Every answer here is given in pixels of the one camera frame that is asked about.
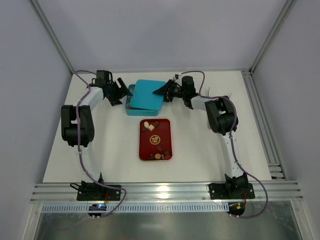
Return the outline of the teal tin lid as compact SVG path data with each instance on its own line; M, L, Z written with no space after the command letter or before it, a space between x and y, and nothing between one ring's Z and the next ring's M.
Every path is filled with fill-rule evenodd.
M139 79L136 81L129 106L134 109L159 111L163 105L163 96L153 92L163 87L165 81Z

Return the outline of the stainless steel tongs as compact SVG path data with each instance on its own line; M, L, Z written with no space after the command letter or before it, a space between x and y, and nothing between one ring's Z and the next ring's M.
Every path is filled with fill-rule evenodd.
M208 87L208 88L205 90L204 96L205 96L205 97L212 98L212 97L215 96L215 94L213 94L212 91L211 91L211 88ZM230 92L230 93L227 93L226 95L224 95L224 97L229 98L229 99L231 98L231 96L232 96L232 93L231 93L231 92Z

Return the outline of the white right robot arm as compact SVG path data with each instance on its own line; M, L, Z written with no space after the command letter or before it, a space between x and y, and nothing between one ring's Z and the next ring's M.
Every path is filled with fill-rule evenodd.
M192 76L183 76L181 84L174 79L153 91L153 94L163 97L164 102L172 102L174 98L183 100L184 105L192 110L204 110L210 129L217 134L225 162L225 182L208 185L210 198L216 199L246 199L253 190L248 180L248 174L243 170L237 158L236 130L238 116L234 104L227 96L209 97L196 91Z

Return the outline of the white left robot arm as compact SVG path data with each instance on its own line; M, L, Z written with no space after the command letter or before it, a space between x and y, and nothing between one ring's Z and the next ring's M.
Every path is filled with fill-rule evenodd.
M74 73L85 85L86 92L73 105L63 105L60 111L61 137L73 148L82 169L81 184L77 188L79 200L107 199L120 200L125 189L120 185L106 185L102 172L95 160L92 142L95 126L92 111L107 99L111 106L122 104L122 98L133 94L122 78L114 79L108 70L97 70L91 82L81 77L82 70Z

